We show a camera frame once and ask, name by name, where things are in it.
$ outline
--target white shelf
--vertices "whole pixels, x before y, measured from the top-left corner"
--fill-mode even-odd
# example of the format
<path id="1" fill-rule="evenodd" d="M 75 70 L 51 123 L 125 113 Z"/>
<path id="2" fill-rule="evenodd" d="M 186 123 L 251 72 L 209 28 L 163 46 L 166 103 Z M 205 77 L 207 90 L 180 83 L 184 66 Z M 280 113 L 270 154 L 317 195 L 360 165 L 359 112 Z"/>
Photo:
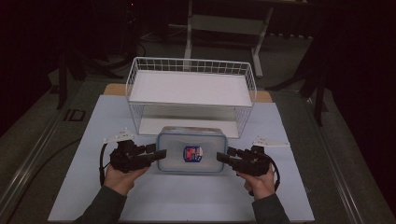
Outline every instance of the white shelf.
<path id="1" fill-rule="evenodd" d="M 134 104 L 252 107 L 244 76 L 139 70 Z"/>
<path id="2" fill-rule="evenodd" d="M 165 126 L 219 128 L 229 138 L 239 137 L 233 108 L 145 105 L 139 134 L 158 134 Z"/>

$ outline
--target dark background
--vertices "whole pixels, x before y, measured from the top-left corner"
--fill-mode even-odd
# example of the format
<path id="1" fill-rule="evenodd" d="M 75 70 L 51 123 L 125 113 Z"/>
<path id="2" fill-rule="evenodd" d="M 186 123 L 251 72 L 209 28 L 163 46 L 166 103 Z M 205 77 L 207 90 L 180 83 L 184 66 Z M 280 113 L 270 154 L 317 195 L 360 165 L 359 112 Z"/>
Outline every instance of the dark background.
<path id="1" fill-rule="evenodd" d="M 122 54 L 134 48 L 122 42 L 128 29 L 125 22 L 131 19 L 125 4 L 131 2 L 2 1 L 0 135 L 50 89 L 47 74 L 58 67 L 64 48 L 73 46 L 91 58 L 103 60 L 107 54 Z M 163 38 L 167 37 L 168 22 L 186 22 L 187 1 L 133 2 L 133 20 L 137 24 L 144 20 Z M 217 5 L 222 8 L 219 13 L 247 15 L 246 11 L 233 11 L 228 7 L 230 2 Z M 269 33 L 283 34 L 285 38 L 315 37 L 299 71 L 326 68 L 319 69 L 319 73 L 327 72 L 326 87 L 332 90 L 377 185 L 396 214 L 392 185 L 396 171 L 396 5 L 390 1 L 337 1 L 334 6 L 336 10 L 326 20 L 322 9 L 278 6 Z M 203 2 L 197 9 L 208 11 L 213 6 L 208 9 Z M 251 12 L 252 17 L 261 15 L 257 8 Z M 129 28 L 129 35 L 139 35 L 138 28 Z"/>

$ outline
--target black cable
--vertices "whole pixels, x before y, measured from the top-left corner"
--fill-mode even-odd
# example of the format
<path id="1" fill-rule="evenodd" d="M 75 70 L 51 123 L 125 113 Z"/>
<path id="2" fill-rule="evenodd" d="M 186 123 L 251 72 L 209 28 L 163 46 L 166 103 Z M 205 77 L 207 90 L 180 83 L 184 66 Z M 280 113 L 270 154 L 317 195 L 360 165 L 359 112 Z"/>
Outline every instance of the black cable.
<path id="1" fill-rule="evenodd" d="M 137 43 L 140 47 L 142 47 L 142 49 L 143 49 L 143 56 L 141 56 L 141 57 L 145 57 L 146 56 L 146 48 L 140 43 L 140 42 L 138 42 Z"/>
<path id="2" fill-rule="evenodd" d="M 102 149 L 100 151 L 100 158 L 99 158 L 99 179 L 100 185 L 103 186 L 105 184 L 105 167 L 103 166 L 103 154 L 105 153 L 107 143 L 103 144 Z"/>
<path id="3" fill-rule="evenodd" d="M 134 55 L 132 53 L 128 53 L 122 61 L 116 62 L 116 63 L 111 63 L 111 64 L 105 64 L 105 65 L 103 65 L 103 67 L 110 69 L 110 70 L 114 70 L 114 69 L 120 68 L 124 65 L 127 65 L 128 63 L 130 63 L 133 60 L 134 60 Z"/>
<path id="4" fill-rule="evenodd" d="M 279 187 L 279 184 L 280 184 L 280 173 L 279 173 L 279 170 L 277 169 L 275 161 L 269 156 L 268 156 L 268 159 L 271 161 L 271 163 L 274 165 L 274 168 L 275 168 L 274 173 L 276 173 L 276 182 L 275 182 L 275 191 L 276 191 L 277 187 Z"/>
<path id="5" fill-rule="evenodd" d="M 35 174 L 32 176 L 32 178 L 30 178 L 30 180 L 28 181 L 27 186 L 26 186 L 25 189 L 23 190 L 23 193 L 22 193 L 20 199 L 18 200 L 17 205 L 15 206 L 14 210 L 12 211 L 11 215 L 10 215 L 9 218 L 8 218 L 8 221 L 10 221 L 10 220 L 14 217 L 14 215 L 15 215 L 15 213 L 16 213 L 16 211 L 17 211 L 17 208 L 21 205 L 22 199 L 23 199 L 23 197 L 25 196 L 27 190 L 32 186 L 32 183 L 34 182 L 35 178 L 36 178 L 37 175 L 40 173 L 40 171 L 47 165 L 47 163 L 49 163 L 50 160 L 52 160 L 55 156 L 57 156 L 60 152 L 62 152 L 62 151 L 65 150 L 66 148 L 68 148 L 68 147 L 74 145 L 76 142 L 81 141 L 81 139 L 82 139 L 82 138 L 76 139 L 75 141 L 73 141 L 73 142 L 67 144 L 66 146 L 61 147 L 60 149 L 58 149 L 54 154 L 52 154 L 50 157 L 48 157 L 48 158 L 41 164 L 41 166 L 37 169 L 37 171 L 36 171 Z"/>

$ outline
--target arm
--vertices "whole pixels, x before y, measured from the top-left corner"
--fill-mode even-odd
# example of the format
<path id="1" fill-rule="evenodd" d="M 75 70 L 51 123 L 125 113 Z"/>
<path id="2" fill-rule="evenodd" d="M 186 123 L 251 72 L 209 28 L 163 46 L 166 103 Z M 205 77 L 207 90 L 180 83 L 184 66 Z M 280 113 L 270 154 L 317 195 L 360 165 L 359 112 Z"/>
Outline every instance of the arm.
<path id="1" fill-rule="evenodd" d="M 126 195 L 129 190 L 134 187 L 134 181 L 148 169 L 149 168 L 146 167 L 124 174 L 121 171 L 114 170 L 114 168 L 109 165 L 106 171 L 105 184 L 93 199 L 92 204 L 85 210 L 81 217 L 74 221 L 74 223 L 118 223 L 126 202 Z"/>
<path id="2" fill-rule="evenodd" d="M 290 223 L 280 200 L 275 194 L 274 172 L 271 164 L 266 175 L 252 176 L 236 173 L 246 180 L 245 189 L 253 191 L 255 201 L 252 206 L 257 223 Z"/>

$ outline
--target person's left hand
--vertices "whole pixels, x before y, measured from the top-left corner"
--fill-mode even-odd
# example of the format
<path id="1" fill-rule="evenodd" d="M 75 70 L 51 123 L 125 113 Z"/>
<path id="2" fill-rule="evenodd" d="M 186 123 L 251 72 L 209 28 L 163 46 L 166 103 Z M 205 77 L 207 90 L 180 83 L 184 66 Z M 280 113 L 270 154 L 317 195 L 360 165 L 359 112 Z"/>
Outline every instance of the person's left hand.
<path id="1" fill-rule="evenodd" d="M 123 173 L 122 171 L 115 170 L 110 164 L 106 170 L 106 178 L 104 185 L 108 188 L 114 189 L 117 193 L 127 195 L 129 190 L 134 187 L 134 181 L 144 174 L 149 167 L 140 170 L 135 170 L 130 173 Z"/>

